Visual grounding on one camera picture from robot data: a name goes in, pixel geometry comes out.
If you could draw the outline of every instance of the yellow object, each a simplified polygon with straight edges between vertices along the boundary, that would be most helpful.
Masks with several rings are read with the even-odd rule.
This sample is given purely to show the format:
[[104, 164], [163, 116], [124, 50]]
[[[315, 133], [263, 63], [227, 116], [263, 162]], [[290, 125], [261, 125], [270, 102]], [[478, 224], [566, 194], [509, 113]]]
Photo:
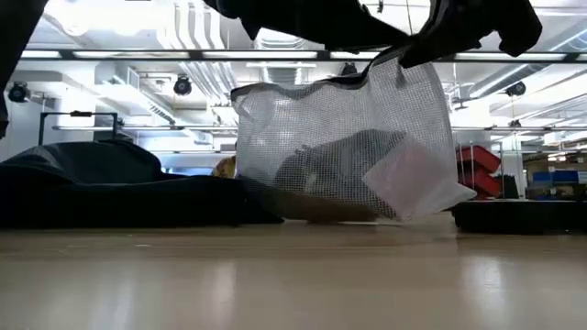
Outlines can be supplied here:
[[229, 178], [234, 179], [235, 174], [237, 171], [237, 156], [232, 156], [229, 158], [225, 158], [220, 160], [214, 170], [212, 171], [212, 175], [218, 178]]

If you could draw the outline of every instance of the ceiling pipe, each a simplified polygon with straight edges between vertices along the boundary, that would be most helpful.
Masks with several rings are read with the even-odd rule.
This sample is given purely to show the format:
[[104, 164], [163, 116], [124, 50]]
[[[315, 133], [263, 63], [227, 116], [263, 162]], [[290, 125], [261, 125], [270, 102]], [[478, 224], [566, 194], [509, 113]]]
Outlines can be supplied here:
[[[162, 15], [164, 18], [164, 24], [162, 24], [157, 29], [157, 40], [161, 44], [164, 49], [167, 50], [177, 50], [183, 47], [180, 40], [177, 38], [177, 33], [175, 31], [175, 19], [176, 19], [176, 10], [175, 5], [169, 5], [167, 8], [170, 9], [171, 15]], [[219, 99], [213, 94], [212, 90], [205, 84], [205, 79], [203, 74], [194, 66], [191, 62], [178, 62], [179, 67], [183, 70], [185, 74], [190, 77], [192, 82], [198, 87], [198, 89], [204, 94], [204, 96], [212, 100], [212, 102], [220, 102]]]
[[[225, 50], [224, 41], [222, 41], [222, 37], [220, 36], [220, 14], [215, 10], [208, 10], [208, 15], [210, 15], [210, 40], [212, 40], [212, 46], [215, 50]], [[221, 62], [220, 68], [227, 77], [230, 88], [237, 88], [237, 79], [232, 73], [230, 63]]]
[[[552, 52], [581, 52], [587, 50], [587, 19], [583, 19], [556, 36], [549, 42], [551, 47], [548, 51]], [[551, 64], [522, 64], [509, 65], [498, 72], [490, 75], [486, 79], [475, 83], [469, 89], [469, 95], [472, 98], [481, 98], [497, 92], [518, 83], [525, 78], [549, 67]]]
[[[204, 9], [200, 5], [201, 9], [196, 10], [194, 4], [189, 5], [188, 15], [188, 31], [190, 37], [190, 44], [195, 45], [195, 48], [200, 50], [210, 50], [210, 44], [208, 43], [208, 39], [206, 37], [206, 28], [205, 28], [205, 17], [204, 17]], [[220, 65], [217, 62], [207, 62], [204, 63], [206, 69], [210, 73], [210, 76], [214, 79], [215, 83], [219, 86], [220, 92], [223, 96], [226, 96], [230, 93], [232, 88], [230, 87], [230, 82], [228, 78], [224, 76], [220, 69]]]
[[[190, 6], [188, 6], [186, 0], [180, 0], [179, 3], [175, 4], [174, 17], [175, 34], [182, 44], [181, 48], [188, 50], [197, 49], [190, 33]], [[197, 62], [190, 64], [202, 73], [204, 81], [207, 83], [207, 86], [215, 97], [214, 100], [217, 100], [215, 103], [220, 103], [222, 105], [227, 104], [228, 99], [224, 94], [223, 87], [211, 71], [210, 63]]]

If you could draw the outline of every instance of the mesh bag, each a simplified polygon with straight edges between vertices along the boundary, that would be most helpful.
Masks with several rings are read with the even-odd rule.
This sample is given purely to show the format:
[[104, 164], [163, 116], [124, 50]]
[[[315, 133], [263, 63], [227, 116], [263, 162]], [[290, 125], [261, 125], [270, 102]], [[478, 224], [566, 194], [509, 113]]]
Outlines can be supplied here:
[[449, 111], [431, 64], [382, 52], [363, 72], [308, 85], [248, 85], [238, 177], [268, 210], [313, 221], [409, 219], [471, 198], [457, 184]]

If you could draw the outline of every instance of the white duct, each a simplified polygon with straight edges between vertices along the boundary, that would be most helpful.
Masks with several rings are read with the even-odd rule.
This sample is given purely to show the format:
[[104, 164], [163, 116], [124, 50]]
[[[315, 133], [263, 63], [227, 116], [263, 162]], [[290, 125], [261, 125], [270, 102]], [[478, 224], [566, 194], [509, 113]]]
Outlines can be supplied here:
[[[212, 40], [212, 45], [215, 50], [225, 50], [226, 47], [222, 41], [222, 37], [220, 36], [220, 14], [218, 14], [218, 12], [215, 10], [209, 10], [208, 13], [210, 14], [210, 39]], [[237, 88], [237, 80], [235, 79], [234, 74], [232, 74], [230, 63], [220, 63], [220, 69], [227, 77], [230, 88]]]
[[[262, 50], [302, 50], [305, 40], [281, 32], [262, 28], [256, 46]], [[269, 83], [299, 84], [302, 82], [301, 68], [264, 68], [263, 81]]]
[[[195, 50], [197, 49], [196, 45], [192, 40], [192, 36], [190, 33], [190, 7], [186, 0], [181, 0], [178, 4], [175, 5], [175, 32], [176, 35], [179, 37], [180, 43], [182, 46], [180, 49], [188, 49], [188, 50]], [[210, 68], [210, 63], [202, 63], [198, 62], [196, 64], [190, 63], [194, 65], [199, 72], [202, 73], [202, 76], [205, 79], [205, 82], [208, 83], [208, 86], [213, 92], [213, 95], [220, 100], [220, 103], [225, 105], [228, 103], [228, 99], [225, 96], [225, 92], [221, 83], [216, 79], [213, 70]]]
[[[165, 49], [182, 49], [182, 42], [177, 38], [175, 28], [176, 10], [175, 5], [169, 5], [170, 15], [161, 15], [164, 20], [163, 24], [157, 29], [157, 40]], [[192, 82], [202, 91], [202, 93], [213, 103], [220, 103], [221, 100], [212, 91], [210, 86], [205, 83], [204, 74], [191, 62], [179, 62], [180, 68], [190, 77]]]

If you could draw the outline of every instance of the ceiling light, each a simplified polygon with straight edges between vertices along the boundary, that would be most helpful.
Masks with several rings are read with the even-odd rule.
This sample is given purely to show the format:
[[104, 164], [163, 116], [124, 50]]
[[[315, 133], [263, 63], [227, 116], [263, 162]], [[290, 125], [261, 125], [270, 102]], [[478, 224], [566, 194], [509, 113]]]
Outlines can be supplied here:
[[111, 50], [77, 50], [73, 55], [80, 59], [92, 60], [156, 60], [156, 59], [189, 59], [187, 51], [111, 51]]
[[562, 61], [566, 54], [553, 53], [526, 53], [516, 58], [498, 52], [463, 52], [455, 55], [458, 61]]
[[303, 50], [204, 51], [203, 56], [205, 59], [292, 59], [295, 61], [298, 59], [315, 59], [317, 57], [317, 52]]
[[56, 50], [25, 50], [20, 55], [21, 59], [60, 59], [61, 55]]
[[314, 63], [302, 63], [302, 62], [249, 62], [247, 68], [260, 68], [260, 69], [304, 69], [304, 68], [315, 68]]
[[330, 53], [330, 58], [333, 60], [353, 61], [353, 60], [372, 60], [379, 51], [362, 51], [358, 54], [348, 53], [345, 51], [333, 51]]

